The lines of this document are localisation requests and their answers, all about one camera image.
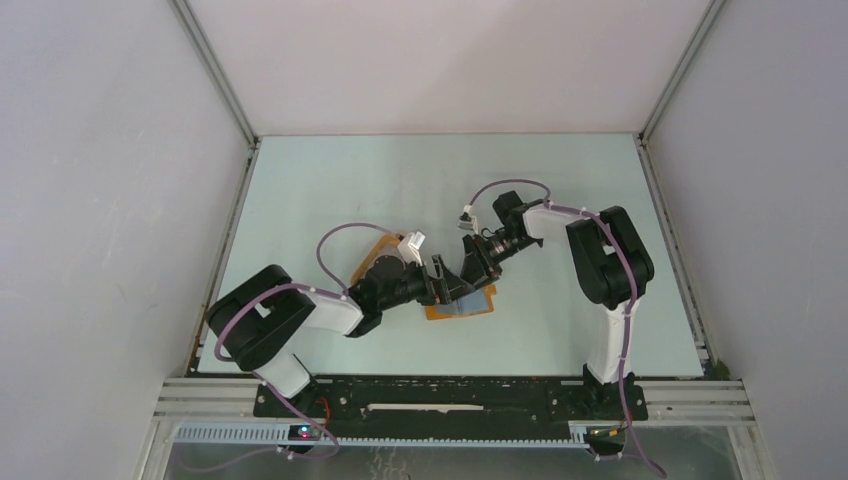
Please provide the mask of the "beige oval plastic tray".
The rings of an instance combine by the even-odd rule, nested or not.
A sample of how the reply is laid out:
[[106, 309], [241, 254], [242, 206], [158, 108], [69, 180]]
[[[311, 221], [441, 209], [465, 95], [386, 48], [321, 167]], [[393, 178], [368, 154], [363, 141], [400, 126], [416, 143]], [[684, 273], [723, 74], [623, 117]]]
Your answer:
[[352, 274], [349, 285], [355, 285], [372, 270], [380, 277], [398, 276], [405, 266], [398, 251], [400, 243], [401, 240], [393, 235], [380, 237]]

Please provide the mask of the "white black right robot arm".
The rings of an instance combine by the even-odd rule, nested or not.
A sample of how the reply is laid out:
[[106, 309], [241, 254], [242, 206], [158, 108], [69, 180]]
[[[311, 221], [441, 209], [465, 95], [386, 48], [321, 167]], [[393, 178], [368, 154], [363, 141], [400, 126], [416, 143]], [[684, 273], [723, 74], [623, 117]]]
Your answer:
[[469, 232], [463, 237], [462, 291], [470, 293], [494, 283], [502, 273], [501, 264], [522, 250], [565, 239], [581, 291], [607, 316], [586, 363], [595, 382], [583, 388], [581, 402], [593, 417], [610, 416], [622, 403], [614, 382], [623, 382], [632, 372], [632, 317], [655, 275], [653, 261], [627, 211], [613, 206], [595, 213], [556, 205], [546, 198], [524, 202], [509, 191], [493, 203], [502, 227], [483, 233], [474, 215], [476, 200], [473, 197], [464, 206], [458, 220], [458, 226]]

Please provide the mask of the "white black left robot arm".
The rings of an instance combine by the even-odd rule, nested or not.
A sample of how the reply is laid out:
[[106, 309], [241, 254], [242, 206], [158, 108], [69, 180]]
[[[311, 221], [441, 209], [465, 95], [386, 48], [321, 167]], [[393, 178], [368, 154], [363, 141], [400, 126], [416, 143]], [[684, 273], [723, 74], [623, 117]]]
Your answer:
[[316, 403], [313, 377], [288, 342], [306, 328], [357, 338], [382, 322], [385, 311], [411, 302], [447, 305], [476, 286], [447, 269], [439, 256], [432, 267], [382, 255], [344, 293], [296, 283], [271, 264], [218, 300], [205, 321], [215, 334], [213, 352], [256, 375], [277, 392], [292, 416]]

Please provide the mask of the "orange leather card holder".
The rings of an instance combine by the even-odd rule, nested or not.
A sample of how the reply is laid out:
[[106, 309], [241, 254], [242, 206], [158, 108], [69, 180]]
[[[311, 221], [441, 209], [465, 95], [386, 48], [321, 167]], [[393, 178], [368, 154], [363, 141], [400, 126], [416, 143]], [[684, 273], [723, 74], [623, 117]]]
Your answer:
[[425, 318], [429, 321], [467, 318], [492, 313], [495, 310], [494, 296], [497, 289], [494, 284], [469, 294], [447, 305], [425, 307]]

